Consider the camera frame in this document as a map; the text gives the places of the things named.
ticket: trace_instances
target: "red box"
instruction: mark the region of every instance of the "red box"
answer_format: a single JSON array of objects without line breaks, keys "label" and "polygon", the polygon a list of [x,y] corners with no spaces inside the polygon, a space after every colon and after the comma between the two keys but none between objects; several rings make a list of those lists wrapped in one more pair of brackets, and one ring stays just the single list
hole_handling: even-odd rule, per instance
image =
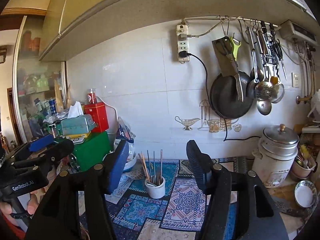
[{"label": "red box", "polygon": [[91,114],[92,119],[98,125],[92,132],[103,132],[109,128],[106,107],[103,102],[84,106],[84,112]]}]

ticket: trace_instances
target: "blue can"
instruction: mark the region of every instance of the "blue can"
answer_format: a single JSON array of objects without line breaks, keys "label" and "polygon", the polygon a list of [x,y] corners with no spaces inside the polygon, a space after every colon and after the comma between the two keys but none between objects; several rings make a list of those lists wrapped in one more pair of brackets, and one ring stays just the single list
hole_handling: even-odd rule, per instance
[{"label": "blue can", "polygon": [[49,105],[50,105],[51,114],[55,114],[57,112],[56,99],[55,98],[50,98],[49,99]]}]

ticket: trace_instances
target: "patterned tablecloth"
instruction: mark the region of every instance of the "patterned tablecloth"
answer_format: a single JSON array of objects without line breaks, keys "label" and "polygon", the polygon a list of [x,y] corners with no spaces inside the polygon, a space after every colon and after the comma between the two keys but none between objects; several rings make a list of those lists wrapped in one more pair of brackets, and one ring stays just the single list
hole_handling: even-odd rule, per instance
[{"label": "patterned tablecloth", "polygon": [[[213,159],[229,171],[247,172],[245,157]],[[156,161],[156,170],[160,165]],[[204,220],[205,195],[198,189],[188,160],[163,161],[166,194],[148,196],[141,165],[123,173],[118,188],[105,195],[108,212],[118,240],[194,240]],[[87,228],[84,194],[79,192],[80,222]],[[232,238],[236,202],[231,204],[225,240]]]}]

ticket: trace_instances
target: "wooden lid knob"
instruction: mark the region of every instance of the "wooden lid knob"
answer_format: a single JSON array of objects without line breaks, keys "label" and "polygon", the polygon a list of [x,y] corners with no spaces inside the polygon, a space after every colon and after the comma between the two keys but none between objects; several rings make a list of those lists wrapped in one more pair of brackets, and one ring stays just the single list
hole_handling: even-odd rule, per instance
[{"label": "wooden lid knob", "polygon": [[283,132],[285,129],[285,125],[283,123],[280,124],[280,132]]}]

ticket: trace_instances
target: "wall outlet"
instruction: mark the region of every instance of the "wall outlet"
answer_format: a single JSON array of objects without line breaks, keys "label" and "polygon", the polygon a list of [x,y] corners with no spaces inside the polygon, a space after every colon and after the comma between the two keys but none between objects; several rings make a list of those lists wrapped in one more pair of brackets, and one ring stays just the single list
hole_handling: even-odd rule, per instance
[{"label": "wall outlet", "polygon": [[291,72],[292,76],[292,87],[298,88],[299,87],[299,75]]},{"label": "wall outlet", "polygon": [[180,51],[189,52],[189,43],[186,35],[188,34],[188,26],[187,25],[177,25],[177,43],[178,43],[178,61],[180,63],[187,63],[190,61],[190,56],[179,57]]}]

